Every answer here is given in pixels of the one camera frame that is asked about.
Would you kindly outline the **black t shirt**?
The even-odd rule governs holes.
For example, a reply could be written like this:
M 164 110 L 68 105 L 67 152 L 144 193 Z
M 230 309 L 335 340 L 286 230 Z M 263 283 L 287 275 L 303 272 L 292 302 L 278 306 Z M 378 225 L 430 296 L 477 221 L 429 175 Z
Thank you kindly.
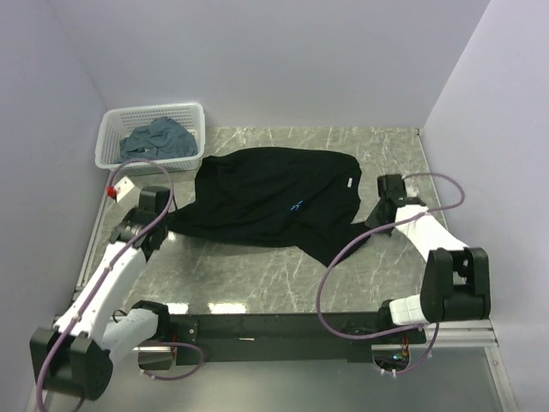
M 209 156 L 195 200 L 171 212 L 170 231 L 231 245 L 296 246 L 323 265 L 369 231 L 359 211 L 358 161 L 326 150 L 259 147 Z

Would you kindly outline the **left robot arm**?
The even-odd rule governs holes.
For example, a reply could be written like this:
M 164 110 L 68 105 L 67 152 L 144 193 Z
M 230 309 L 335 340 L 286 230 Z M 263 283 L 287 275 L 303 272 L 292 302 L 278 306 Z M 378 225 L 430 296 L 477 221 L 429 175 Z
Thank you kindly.
M 164 304 L 139 301 L 111 324 L 112 314 L 167 236 L 173 191 L 141 189 L 137 205 L 112 230 L 100 266 L 67 312 L 50 329 L 38 328 L 29 347 L 37 391 L 96 400 L 113 369 L 143 342 L 160 345 L 171 333 Z

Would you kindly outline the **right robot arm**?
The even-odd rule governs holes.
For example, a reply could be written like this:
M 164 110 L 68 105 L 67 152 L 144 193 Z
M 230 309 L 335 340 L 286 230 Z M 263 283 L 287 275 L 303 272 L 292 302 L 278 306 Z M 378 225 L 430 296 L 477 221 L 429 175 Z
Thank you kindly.
M 487 252 L 452 235 L 419 197 L 407 194 L 406 178 L 386 174 L 377 178 L 378 201 L 366 226 L 403 234 L 425 261 L 420 291 L 386 300 L 378 310 L 377 334 L 396 342 L 409 325 L 439 324 L 489 318 L 490 268 Z

